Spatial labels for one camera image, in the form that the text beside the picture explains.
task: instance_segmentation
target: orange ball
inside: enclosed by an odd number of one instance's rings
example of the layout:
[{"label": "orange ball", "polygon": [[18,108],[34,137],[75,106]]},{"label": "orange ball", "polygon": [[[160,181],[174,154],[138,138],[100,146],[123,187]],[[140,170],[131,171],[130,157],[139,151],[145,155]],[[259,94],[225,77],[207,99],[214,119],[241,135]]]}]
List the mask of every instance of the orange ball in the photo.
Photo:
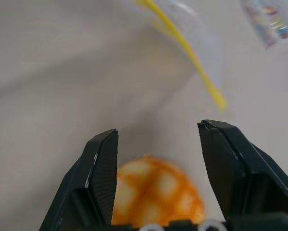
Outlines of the orange ball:
[{"label": "orange ball", "polygon": [[167,161],[145,156],[122,166],[117,173],[112,224],[140,228],[172,220],[205,219],[204,204],[185,173]]}]

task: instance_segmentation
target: yellow straw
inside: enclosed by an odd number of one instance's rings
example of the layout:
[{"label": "yellow straw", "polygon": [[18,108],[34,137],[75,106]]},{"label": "yellow straw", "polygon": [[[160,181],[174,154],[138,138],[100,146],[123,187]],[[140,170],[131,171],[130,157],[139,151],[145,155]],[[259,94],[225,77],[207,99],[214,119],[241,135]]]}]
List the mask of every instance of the yellow straw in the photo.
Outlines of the yellow straw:
[{"label": "yellow straw", "polygon": [[211,94],[213,100],[219,108],[225,109],[227,107],[227,101],[224,95],[217,89],[211,79],[208,77],[205,72],[198,56],[195,54],[192,46],[188,43],[188,41],[184,38],[183,34],[176,29],[175,24],[171,21],[171,19],[161,10],[161,8],[153,1],[153,0],[137,0],[139,4],[146,6],[152,12],[154,12],[160,20],[168,27],[168,29],[172,32],[175,39],[181,45],[181,47],[185,50],[187,56],[192,61],[193,65],[197,69],[198,74],[202,78],[205,83],[205,86],[208,92]]}]

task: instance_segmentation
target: white surface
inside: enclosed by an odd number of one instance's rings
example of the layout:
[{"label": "white surface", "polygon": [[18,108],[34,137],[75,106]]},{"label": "white surface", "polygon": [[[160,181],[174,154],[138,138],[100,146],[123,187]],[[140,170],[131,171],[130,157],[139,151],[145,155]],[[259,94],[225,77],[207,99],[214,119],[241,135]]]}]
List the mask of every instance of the white surface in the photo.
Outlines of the white surface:
[{"label": "white surface", "polygon": [[208,217],[222,216],[200,120],[238,126],[288,174],[288,49],[266,52],[234,0],[191,4],[223,49],[224,113],[177,49],[110,2],[0,0],[0,230],[37,230],[85,143],[110,128],[120,163],[150,153],[183,167]]}]

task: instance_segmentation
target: orange checkered ball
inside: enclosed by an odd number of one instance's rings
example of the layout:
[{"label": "orange checkered ball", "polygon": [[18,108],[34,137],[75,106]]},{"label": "orange checkered ball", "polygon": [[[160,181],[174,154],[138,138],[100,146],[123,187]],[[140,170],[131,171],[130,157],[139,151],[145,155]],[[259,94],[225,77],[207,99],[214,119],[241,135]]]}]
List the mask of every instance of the orange checkered ball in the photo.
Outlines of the orange checkered ball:
[{"label": "orange checkered ball", "polygon": [[196,187],[174,165],[151,156],[131,161],[118,170],[112,224],[139,228],[157,223],[205,219],[204,204]]}]

